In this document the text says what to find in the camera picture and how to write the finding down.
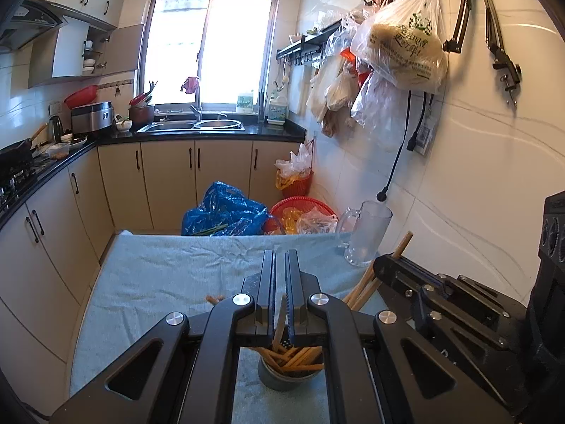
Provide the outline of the steel kitchen sink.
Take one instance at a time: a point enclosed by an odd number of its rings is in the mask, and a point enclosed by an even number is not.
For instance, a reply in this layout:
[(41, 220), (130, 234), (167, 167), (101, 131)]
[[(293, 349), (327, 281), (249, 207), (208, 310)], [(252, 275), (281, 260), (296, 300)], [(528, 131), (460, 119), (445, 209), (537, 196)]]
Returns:
[(239, 132), (245, 131), (240, 120), (164, 120), (148, 124), (138, 130), (139, 133), (170, 134), (170, 133), (201, 133), (201, 132)]

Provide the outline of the black utensil holder cup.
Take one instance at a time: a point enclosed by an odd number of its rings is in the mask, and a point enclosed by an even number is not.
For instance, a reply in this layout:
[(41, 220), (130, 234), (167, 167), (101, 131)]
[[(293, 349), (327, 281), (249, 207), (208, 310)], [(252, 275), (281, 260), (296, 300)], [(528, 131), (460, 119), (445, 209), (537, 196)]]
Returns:
[(283, 352), (264, 347), (255, 348), (260, 360), (258, 361), (258, 378), (268, 389), (275, 391), (291, 391), (308, 383), (324, 369), (324, 364), (308, 364), (305, 357), (308, 349), (291, 347)]

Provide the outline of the grey-green table cloth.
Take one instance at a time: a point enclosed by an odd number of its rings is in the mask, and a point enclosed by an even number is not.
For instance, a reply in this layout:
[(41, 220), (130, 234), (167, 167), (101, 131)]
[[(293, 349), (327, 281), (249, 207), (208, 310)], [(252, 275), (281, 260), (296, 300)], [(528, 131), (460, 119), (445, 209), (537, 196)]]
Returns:
[[(277, 298), (284, 291), (284, 253), (297, 250), (301, 270), (322, 290), (343, 298), (365, 268), (345, 261), (331, 235), (118, 235), (93, 286), (71, 372), (72, 397), (172, 311), (208, 312), (206, 295), (237, 294), (261, 271), (264, 250), (277, 258)], [(242, 349), (232, 423), (330, 423), (325, 375), (297, 389), (269, 389), (258, 377), (257, 352)]]

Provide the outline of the clear glass beer mug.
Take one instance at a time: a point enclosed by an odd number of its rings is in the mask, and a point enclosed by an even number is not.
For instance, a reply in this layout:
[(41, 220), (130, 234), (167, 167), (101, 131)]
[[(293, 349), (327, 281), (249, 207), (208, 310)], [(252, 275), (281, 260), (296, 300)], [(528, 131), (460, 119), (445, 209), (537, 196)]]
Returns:
[(369, 264), (376, 257), (392, 218), (392, 211), (377, 201), (366, 200), (358, 209), (345, 209), (335, 230), (344, 259), (356, 267)]

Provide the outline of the blue plastic bag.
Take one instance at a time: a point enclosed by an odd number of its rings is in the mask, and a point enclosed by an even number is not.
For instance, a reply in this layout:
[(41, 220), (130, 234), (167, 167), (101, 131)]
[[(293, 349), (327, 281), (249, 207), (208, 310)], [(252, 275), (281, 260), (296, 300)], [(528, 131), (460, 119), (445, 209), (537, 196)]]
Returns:
[(202, 202), (185, 212), (181, 235), (261, 235), (268, 218), (265, 205), (247, 198), (236, 187), (215, 181)]

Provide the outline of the red plastic basket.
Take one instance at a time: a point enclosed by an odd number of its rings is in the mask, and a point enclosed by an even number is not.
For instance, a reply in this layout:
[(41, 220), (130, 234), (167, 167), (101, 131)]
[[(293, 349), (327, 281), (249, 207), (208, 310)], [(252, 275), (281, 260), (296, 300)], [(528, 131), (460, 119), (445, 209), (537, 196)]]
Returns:
[(274, 205), (263, 231), (268, 235), (332, 234), (337, 223), (338, 215), (322, 201), (293, 196)]

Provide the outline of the red waste bin with bags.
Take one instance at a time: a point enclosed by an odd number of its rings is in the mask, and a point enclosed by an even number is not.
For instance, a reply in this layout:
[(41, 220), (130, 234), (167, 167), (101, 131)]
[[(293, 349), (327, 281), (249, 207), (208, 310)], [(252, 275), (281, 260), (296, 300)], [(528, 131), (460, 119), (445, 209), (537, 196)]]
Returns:
[(284, 198), (307, 196), (313, 179), (315, 141), (301, 143), (297, 152), (290, 152), (288, 160), (277, 160), (275, 187)]

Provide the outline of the dark utensil crock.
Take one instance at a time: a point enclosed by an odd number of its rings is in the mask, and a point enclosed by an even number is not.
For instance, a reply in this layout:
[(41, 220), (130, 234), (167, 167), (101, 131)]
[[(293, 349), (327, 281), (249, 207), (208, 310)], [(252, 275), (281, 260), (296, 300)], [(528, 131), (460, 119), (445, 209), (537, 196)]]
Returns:
[(134, 124), (149, 124), (154, 121), (154, 105), (150, 103), (157, 81), (148, 81), (148, 91), (139, 94), (129, 102), (129, 119)]

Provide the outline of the steel faucet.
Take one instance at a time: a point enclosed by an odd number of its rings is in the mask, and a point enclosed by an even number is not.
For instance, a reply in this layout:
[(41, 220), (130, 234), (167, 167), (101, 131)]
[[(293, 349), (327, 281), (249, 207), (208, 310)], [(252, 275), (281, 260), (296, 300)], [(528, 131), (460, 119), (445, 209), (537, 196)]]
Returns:
[(202, 105), (200, 99), (200, 80), (198, 76), (189, 76), (184, 80), (180, 87), (180, 91), (186, 95), (194, 95), (194, 102), (191, 104), (191, 112), (195, 116), (195, 120), (202, 120)]

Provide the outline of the black frying pan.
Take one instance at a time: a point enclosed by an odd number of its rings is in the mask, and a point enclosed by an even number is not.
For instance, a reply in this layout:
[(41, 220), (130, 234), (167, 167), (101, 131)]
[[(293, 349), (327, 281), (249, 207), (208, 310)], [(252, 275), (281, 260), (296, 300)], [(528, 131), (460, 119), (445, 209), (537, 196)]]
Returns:
[(35, 131), (31, 137), (24, 140), (11, 143), (9, 146), (1, 149), (0, 152), (0, 164), (1, 171), (6, 172), (11, 170), (21, 161), (27, 161), (31, 158), (31, 144), (35, 138), (47, 128), (48, 124), (44, 123)]

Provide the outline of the silver rice cooker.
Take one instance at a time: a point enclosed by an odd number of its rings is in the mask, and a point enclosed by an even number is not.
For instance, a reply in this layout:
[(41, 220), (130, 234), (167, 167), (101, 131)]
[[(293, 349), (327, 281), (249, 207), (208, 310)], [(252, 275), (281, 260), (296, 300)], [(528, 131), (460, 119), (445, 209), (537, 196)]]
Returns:
[(89, 134), (111, 127), (114, 123), (114, 107), (111, 101), (97, 102), (71, 110), (71, 130), (74, 134)]

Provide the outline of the red colander bowl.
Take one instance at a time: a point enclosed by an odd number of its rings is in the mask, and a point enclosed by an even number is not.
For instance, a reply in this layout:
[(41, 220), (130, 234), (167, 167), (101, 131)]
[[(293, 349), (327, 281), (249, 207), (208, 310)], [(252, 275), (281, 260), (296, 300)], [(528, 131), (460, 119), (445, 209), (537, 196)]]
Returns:
[(97, 94), (98, 86), (95, 84), (89, 85), (68, 96), (64, 103), (69, 109), (85, 106), (86, 104), (91, 104), (97, 97)]

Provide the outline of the large hanging plastic bag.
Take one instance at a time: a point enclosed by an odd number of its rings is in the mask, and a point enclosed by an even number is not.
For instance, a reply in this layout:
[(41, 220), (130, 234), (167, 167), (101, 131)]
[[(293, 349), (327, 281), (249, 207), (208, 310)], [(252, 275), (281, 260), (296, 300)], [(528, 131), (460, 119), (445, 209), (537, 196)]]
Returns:
[(440, 0), (394, 0), (357, 29), (351, 51), (402, 90), (436, 94), (448, 62)]

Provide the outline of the range hood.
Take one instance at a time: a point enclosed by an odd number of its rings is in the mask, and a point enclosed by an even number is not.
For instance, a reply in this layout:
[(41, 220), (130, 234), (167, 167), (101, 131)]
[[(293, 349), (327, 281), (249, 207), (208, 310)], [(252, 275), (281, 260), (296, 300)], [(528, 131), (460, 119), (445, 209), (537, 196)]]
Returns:
[(62, 18), (47, 6), (35, 0), (24, 0), (10, 23), (1, 32), (1, 54), (21, 49), (39, 35), (49, 32), (62, 23)]

